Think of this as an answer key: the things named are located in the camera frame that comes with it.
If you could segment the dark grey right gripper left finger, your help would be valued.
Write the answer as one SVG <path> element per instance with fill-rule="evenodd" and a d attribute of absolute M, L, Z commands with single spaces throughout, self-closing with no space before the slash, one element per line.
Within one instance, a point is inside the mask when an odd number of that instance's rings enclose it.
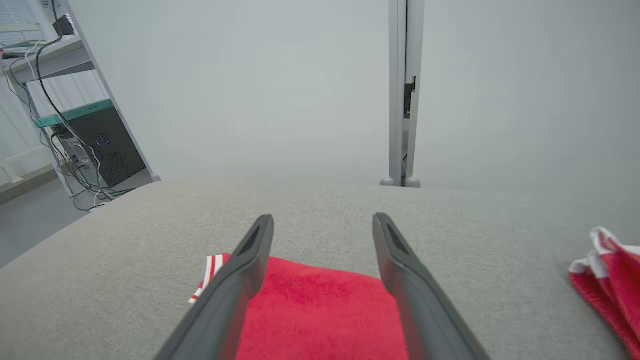
<path fill-rule="evenodd" d="M 263 214 L 155 356 L 157 360 L 235 360 L 250 301 L 262 290 L 274 240 Z"/>

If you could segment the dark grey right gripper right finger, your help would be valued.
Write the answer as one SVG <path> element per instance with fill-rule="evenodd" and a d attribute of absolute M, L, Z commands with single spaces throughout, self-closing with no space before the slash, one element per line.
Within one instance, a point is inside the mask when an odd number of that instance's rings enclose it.
<path fill-rule="evenodd" d="M 395 299 L 410 360 L 489 360 L 490 356 L 388 214 L 372 234 L 382 283 Z"/>

